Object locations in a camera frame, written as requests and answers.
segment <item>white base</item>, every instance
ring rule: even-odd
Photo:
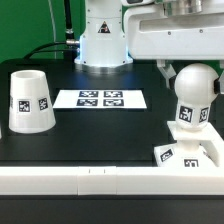
[[[117,64],[117,65],[106,65],[106,64],[94,64],[94,65],[86,65],[81,59],[80,56],[78,56],[74,60],[76,64],[76,69],[85,71],[85,72],[91,72],[91,73],[97,73],[97,74],[111,74],[111,73],[118,73],[122,71],[128,71],[132,69],[132,63],[133,59],[130,57],[127,57],[127,60],[123,64]]]
[[[188,152],[181,151],[177,144],[171,144],[155,147],[154,153],[159,167],[215,167],[215,163],[202,146],[197,151]]]
[[[53,128],[55,124],[56,124],[56,121],[53,120],[50,124],[48,124],[47,127],[44,127],[44,128],[17,128],[17,127],[9,126],[9,129],[21,134],[35,134],[35,133],[48,131],[51,128]]]

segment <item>cable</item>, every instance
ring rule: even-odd
[[[65,9],[65,26],[66,26],[66,39],[75,39],[75,35],[72,29],[72,16],[70,8],[70,0],[64,0],[64,9]]]
[[[77,51],[77,49],[63,49],[63,50],[44,50],[44,51],[32,51],[30,54],[27,54],[26,57],[24,57],[24,59],[29,59],[31,56],[33,56],[34,54],[39,54],[39,53],[49,53],[49,52],[73,52],[74,50]]]
[[[44,48],[52,47],[52,46],[56,46],[56,45],[66,45],[66,42],[54,42],[54,43],[48,43],[48,44],[41,45],[41,46],[35,48],[34,50],[32,50],[27,55],[25,55],[23,58],[28,59],[33,55],[33,52],[37,52],[37,51],[42,50]]]
[[[48,0],[48,4],[49,4],[49,9],[50,9],[50,14],[51,14],[51,23],[52,23],[52,28],[53,28],[53,38],[54,38],[54,42],[56,42],[57,34],[56,34],[56,26],[55,26],[54,12],[53,12],[53,8],[52,8],[52,2],[51,2],[51,0]]]

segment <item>white cup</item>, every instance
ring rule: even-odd
[[[9,128],[18,133],[38,133],[55,125],[46,75],[38,70],[11,74]]]

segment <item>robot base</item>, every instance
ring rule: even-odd
[[[75,68],[77,70],[81,70],[81,71],[89,72],[89,73],[112,74],[112,73],[119,73],[119,72],[131,70],[133,67],[132,62],[133,60],[130,58],[130,61],[120,66],[101,67],[101,66],[89,66],[89,65],[82,64],[79,58],[77,58],[75,59]]]

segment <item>white block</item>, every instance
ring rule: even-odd
[[[116,167],[79,167],[78,194],[116,194]]]
[[[1,167],[1,195],[77,195],[73,167]]]
[[[117,168],[118,195],[223,195],[220,168]]]

